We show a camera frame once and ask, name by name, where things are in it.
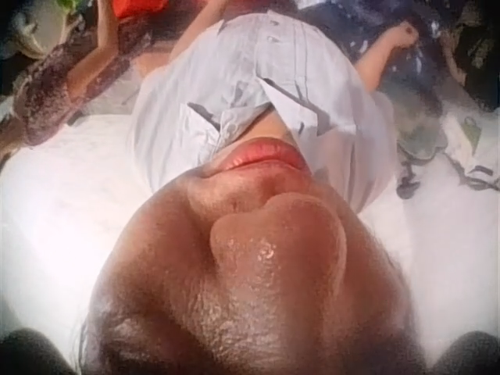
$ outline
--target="mouth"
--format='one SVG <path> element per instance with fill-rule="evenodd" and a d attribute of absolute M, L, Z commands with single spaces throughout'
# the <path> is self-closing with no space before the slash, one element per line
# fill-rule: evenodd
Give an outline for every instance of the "mouth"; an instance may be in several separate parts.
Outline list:
<path fill-rule="evenodd" d="M 295 147 L 270 137 L 254 138 L 242 143 L 221 162 L 220 169 L 236 170 L 252 164 L 269 162 L 284 163 L 311 175 L 304 157 Z"/>

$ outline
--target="red fabric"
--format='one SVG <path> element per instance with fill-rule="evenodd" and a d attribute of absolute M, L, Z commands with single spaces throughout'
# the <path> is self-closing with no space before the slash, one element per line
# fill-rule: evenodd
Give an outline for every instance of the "red fabric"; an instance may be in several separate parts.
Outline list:
<path fill-rule="evenodd" d="M 142 13 L 156 13 L 164 9 L 169 0 L 113 0 L 112 7 L 119 20 Z"/>

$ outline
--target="white fabric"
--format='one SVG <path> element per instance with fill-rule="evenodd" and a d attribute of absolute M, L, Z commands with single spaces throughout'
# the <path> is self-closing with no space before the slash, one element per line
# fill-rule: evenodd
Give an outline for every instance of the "white fabric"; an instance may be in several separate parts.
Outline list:
<path fill-rule="evenodd" d="M 445 103 L 445 107 L 448 110 L 442 120 L 448 139 L 445 154 L 458 163 L 471 184 L 484 182 L 500 189 L 498 110 L 491 114 L 480 114 L 449 102 Z"/>
<path fill-rule="evenodd" d="M 208 162 L 270 104 L 316 175 L 356 211 L 392 176 L 391 103 L 315 27 L 268 12 L 209 28 L 143 83 L 131 145 L 153 191 Z"/>

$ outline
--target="shirt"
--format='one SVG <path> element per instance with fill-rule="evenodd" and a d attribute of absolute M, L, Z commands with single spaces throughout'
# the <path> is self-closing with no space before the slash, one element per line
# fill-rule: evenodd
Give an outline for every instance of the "shirt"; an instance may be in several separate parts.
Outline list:
<path fill-rule="evenodd" d="M 275 12 L 221 21 L 146 77 L 130 146 L 152 191 L 207 163 L 272 105 L 317 180 L 356 212 L 393 174 L 391 103 L 318 29 Z"/>

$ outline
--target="bed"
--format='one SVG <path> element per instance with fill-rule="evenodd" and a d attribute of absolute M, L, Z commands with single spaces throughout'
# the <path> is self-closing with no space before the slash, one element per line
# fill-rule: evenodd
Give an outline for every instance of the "bed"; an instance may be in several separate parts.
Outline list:
<path fill-rule="evenodd" d="M 0 177 L 2 331 L 40 330 L 72 363 L 93 283 L 148 197 L 125 122 L 90 116 L 18 153 Z M 460 186 L 438 157 L 413 199 L 393 181 L 362 213 L 408 277 L 429 363 L 468 331 L 498 335 L 498 208 L 498 193 Z"/>

